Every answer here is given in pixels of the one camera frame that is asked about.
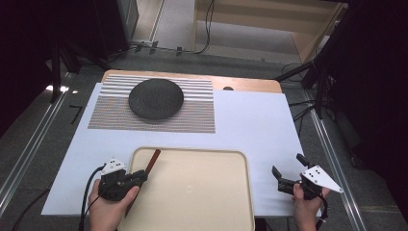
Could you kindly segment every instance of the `human hand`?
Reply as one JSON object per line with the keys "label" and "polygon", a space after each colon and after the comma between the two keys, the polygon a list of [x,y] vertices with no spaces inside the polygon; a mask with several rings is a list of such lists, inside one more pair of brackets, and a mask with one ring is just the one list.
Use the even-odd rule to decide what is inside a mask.
{"label": "human hand", "polygon": [[[323,188],[323,197],[329,194],[330,190]],[[321,206],[321,199],[316,197],[312,200],[304,199],[304,191],[300,184],[293,186],[293,217],[298,231],[316,230],[316,214]]]}
{"label": "human hand", "polygon": [[[89,203],[98,197],[99,183],[99,179],[93,183]],[[138,192],[139,187],[133,187],[120,201],[108,201],[99,197],[89,208],[90,230],[115,231],[126,212],[127,206],[134,201]]]}

